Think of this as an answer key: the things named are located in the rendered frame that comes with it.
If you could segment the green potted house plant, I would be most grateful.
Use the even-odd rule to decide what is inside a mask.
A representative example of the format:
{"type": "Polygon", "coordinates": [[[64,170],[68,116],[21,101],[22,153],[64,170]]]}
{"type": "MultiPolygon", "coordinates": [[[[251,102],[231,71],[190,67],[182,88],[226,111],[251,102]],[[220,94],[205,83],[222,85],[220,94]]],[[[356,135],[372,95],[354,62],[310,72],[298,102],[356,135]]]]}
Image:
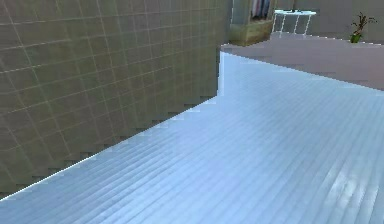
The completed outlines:
{"type": "Polygon", "coordinates": [[[353,22],[352,25],[355,27],[355,30],[350,35],[350,42],[351,43],[358,43],[363,36],[363,30],[364,27],[367,24],[371,23],[377,23],[377,20],[374,17],[369,17],[367,15],[364,15],[362,12],[358,14],[359,21],[353,22]]]}

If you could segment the white table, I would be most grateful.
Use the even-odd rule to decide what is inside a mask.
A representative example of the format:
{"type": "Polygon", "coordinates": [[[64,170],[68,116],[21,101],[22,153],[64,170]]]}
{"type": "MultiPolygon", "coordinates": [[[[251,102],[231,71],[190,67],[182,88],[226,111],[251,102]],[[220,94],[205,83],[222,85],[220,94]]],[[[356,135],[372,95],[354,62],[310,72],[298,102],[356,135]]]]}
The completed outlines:
{"type": "Polygon", "coordinates": [[[276,10],[274,10],[274,19],[273,19],[272,32],[280,32],[280,33],[282,33],[283,30],[284,30],[284,25],[285,25],[286,18],[288,16],[294,16],[296,18],[296,22],[295,22],[293,33],[296,34],[296,30],[297,30],[297,25],[298,25],[299,19],[302,16],[307,16],[308,20],[307,20],[307,23],[306,23],[306,26],[305,26],[304,33],[302,34],[302,35],[306,35],[307,31],[308,31],[309,23],[311,21],[311,17],[315,16],[315,15],[317,15],[317,13],[315,11],[310,11],[310,10],[282,10],[282,9],[276,9],[276,10]],[[279,31],[277,31],[275,29],[276,20],[277,20],[278,16],[281,16],[283,18],[279,31]]]}

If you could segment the olive green wardrobe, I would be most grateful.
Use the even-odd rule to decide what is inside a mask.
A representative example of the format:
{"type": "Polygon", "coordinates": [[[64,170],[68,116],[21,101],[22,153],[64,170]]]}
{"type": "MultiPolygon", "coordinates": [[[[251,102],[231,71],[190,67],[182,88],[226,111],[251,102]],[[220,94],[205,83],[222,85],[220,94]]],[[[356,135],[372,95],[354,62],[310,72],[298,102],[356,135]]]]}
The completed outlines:
{"type": "Polygon", "coordinates": [[[270,38],[276,0],[233,0],[229,43],[249,46],[270,38]]]}

